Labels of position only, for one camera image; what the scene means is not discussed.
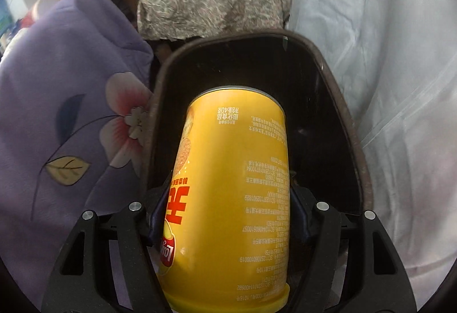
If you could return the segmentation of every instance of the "yellow leaf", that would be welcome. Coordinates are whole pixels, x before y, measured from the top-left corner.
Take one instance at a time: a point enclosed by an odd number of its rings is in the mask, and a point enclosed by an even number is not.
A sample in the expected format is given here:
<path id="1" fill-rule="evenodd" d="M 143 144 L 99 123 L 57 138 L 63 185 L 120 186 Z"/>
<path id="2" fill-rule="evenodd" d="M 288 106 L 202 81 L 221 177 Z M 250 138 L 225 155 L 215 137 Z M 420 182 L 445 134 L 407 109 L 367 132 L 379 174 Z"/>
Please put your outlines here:
<path id="1" fill-rule="evenodd" d="M 83 177 L 91 164 L 74 157 L 65 156 L 46 164 L 47 172 L 62 185 L 73 185 Z"/>

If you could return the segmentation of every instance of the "pink and white flower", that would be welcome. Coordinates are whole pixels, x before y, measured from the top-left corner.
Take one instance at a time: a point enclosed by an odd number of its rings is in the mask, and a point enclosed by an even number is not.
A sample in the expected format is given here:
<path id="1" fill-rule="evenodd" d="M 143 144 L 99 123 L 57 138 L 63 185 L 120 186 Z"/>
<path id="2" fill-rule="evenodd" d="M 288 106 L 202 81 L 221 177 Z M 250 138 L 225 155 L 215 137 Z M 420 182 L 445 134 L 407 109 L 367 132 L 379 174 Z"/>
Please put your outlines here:
<path id="1" fill-rule="evenodd" d="M 151 91 L 131 72 L 115 73 L 107 81 L 107 102 L 119 117 L 103 126 L 100 142 L 110 166 L 121 168 L 132 161 L 138 176 L 151 95 Z"/>

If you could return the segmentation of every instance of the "yellow can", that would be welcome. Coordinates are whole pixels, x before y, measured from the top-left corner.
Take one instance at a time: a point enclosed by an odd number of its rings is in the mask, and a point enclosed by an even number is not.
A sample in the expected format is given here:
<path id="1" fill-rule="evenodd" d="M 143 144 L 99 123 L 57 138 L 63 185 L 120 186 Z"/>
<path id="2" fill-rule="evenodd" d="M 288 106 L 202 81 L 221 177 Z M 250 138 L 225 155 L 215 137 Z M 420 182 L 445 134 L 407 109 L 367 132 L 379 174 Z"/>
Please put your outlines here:
<path id="1" fill-rule="evenodd" d="M 289 169 L 284 112 L 267 94 L 209 90 L 190 105 L 158 275 L 180 313 L 274 313 L 287 302 Z"/>

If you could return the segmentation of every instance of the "red chinese character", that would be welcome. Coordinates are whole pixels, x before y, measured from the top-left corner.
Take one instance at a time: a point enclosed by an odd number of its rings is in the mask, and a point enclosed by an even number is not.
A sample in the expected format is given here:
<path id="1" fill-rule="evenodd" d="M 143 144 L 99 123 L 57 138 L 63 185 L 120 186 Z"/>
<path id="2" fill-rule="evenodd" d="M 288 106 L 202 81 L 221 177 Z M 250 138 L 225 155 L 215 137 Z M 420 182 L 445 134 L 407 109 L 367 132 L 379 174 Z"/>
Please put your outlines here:
<path id="1" fill-rule="evenodd" d="M 189 194 L 189 187 L 179 187 L 176 191 L 175 187 L 170 188 L 170 201 L 168 202 L 167 210 L 171 210 L 171 214 L 167 214 L 165 218 L 170 223 L 181 224 L 182 216 L 176 215 L 177 211 L 184 211 L 186 203 L 181 202 L 181 196 Z"/>

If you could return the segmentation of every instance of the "metal pin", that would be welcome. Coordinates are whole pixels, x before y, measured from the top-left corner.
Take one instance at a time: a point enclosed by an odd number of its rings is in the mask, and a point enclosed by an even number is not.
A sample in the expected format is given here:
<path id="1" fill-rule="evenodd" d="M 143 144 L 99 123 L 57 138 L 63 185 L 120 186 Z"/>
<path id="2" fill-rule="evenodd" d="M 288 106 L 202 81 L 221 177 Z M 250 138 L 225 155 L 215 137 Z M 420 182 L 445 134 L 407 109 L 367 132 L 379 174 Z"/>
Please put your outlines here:
<path id="1" fill-rule="evenodd" d="M 330 206 L 326 202 L 318 202 L 316 207 L 321 211 L 327 211 L 330 209 Z"/>
<path id="2" fill-rule="evenodd" d="M 376 218 L 376 214 L 373 211 L 367 210 L 365 211 L 365 217 L 369 220 L 374 220 Z"/>
<path id="3" fill-rule="evenodd" d="M 83 219 L 84 220 L 89 220 L 89 219 L 92 219 L 94 217 L 94 212 L 93 211 L 84 211 L 83 212 Z"/>
<path id="4" fill-rule="evenodd" d="M 129 210 L 130 211 L 138 211 L 141 209 L 141 203 L 139 202 L 132 202 L 130 205 L 129 205 Z"/>

